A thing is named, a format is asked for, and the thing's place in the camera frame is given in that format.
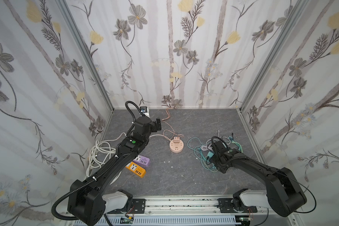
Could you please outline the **pink charger plug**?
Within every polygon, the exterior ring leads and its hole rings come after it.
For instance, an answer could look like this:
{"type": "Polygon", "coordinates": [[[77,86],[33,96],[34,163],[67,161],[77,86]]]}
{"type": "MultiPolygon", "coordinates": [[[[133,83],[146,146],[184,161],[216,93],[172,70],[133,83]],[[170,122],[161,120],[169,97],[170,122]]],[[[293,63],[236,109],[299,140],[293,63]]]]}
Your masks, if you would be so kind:
{"type": "Polygon", "coordinates": [[[180,143],[180,142],[181,142],[180,137],[173,138],[173,143],[180,143]]]}

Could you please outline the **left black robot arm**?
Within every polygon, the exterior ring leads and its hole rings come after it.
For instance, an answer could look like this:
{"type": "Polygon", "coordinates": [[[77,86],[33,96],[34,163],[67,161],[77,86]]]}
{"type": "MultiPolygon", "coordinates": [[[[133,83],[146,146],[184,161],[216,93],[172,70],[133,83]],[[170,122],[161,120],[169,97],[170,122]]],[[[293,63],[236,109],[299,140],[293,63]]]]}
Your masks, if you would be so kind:
{"type": "Polygon", "coordinates": [[[81,220],[94,226],[108,212],[129,209],[131,195],[121,191],[106,196],[104,189],[131,163],[148,145],[153,132],[161,131],[161,119],[152,121],[143,112],[136,117],[130,108],[132,124],[126,137],[116,147],[116,153],[98,171],[84,181],[76,180],[70,191],[55,201],[51,213],[65,221],[81,220]]]}

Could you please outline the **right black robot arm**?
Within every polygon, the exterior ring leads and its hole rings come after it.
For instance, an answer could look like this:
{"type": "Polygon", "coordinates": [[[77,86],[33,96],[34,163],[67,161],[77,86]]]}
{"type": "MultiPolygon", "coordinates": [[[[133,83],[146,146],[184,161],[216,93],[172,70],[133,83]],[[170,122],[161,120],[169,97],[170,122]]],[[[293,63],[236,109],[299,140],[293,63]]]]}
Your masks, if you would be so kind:
{"type": "Polygon", "coordinates": [[[307,203],[306,186],[298,182],[288,168],[278,169],[262,164],[240,151],[231,149],[220,137],[211,138],[214,155],[209,159],[216,169],[225,174],[229,168],[236,168],[260,181],[265,190],[253,191],[244,188],[233,194],[232,208],[244,211],[249,207],[272,209],[281,217],[299,212],[307,203]]]}

